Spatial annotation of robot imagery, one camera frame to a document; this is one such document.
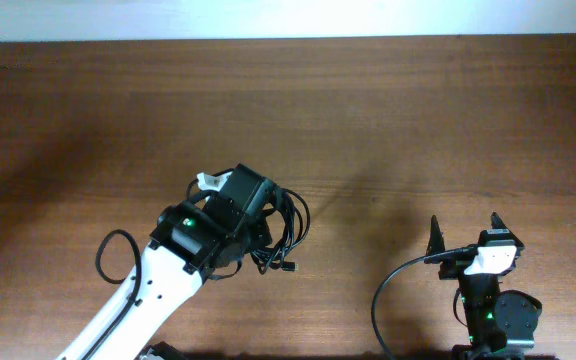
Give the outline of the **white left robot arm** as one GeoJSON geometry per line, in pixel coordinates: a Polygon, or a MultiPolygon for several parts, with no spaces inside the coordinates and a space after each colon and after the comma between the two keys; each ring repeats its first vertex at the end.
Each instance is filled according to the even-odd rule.
{"type": "Polygon", "coordinates": [[[223,268],[269,244],[266,216],[282,189],[243,164],[198,174],[199,190],[167,207],[117,291],[61,353],[63,359],[133,359],[166,319],[223,268]]]}

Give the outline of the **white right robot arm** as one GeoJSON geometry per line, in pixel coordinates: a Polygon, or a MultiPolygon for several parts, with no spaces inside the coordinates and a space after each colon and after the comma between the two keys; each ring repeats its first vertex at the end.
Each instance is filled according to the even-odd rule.
{"type": "Polygon", "coordinates": [[[475,244],[452,250],[445,246],[438,219],[431,218],[425,262],[439,266],[441,280],[458,282],[453,302],[463,306],[469,336],[467,345],[452,348],[453,359],[523,359],[535,346],[542,303],[525,292],[500,289],[524,249],[497,213],[475,244]]]}

